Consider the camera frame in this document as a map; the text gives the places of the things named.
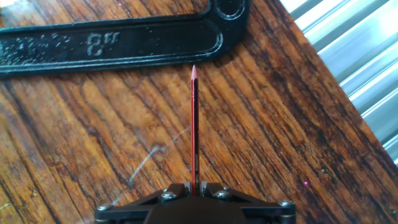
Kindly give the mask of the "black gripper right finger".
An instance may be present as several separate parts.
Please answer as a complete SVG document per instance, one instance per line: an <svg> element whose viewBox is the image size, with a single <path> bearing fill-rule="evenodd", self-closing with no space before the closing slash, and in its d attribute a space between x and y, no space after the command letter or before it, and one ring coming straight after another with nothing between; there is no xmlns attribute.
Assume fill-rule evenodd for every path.
<svg viewBox="0 0 398 224"><path fill-rule="evenodd" d="M206 199L200 214L208 223L296 223L296 204L291 200L266 202L206 181L200 184L200 196Z"/></svg>

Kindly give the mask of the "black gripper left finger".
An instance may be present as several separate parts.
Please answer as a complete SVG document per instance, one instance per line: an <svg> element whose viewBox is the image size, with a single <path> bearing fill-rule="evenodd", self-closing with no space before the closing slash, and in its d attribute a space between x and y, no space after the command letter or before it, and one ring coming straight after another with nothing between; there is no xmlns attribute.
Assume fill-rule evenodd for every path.
<svg viewBox="0 0 398 224"><path fill-rule="evenodd" d="M100 205L94 213L95 224L147 223L149 215L158 205L192 196L191 182L170 184L144 198L123 206Z"/></svg>

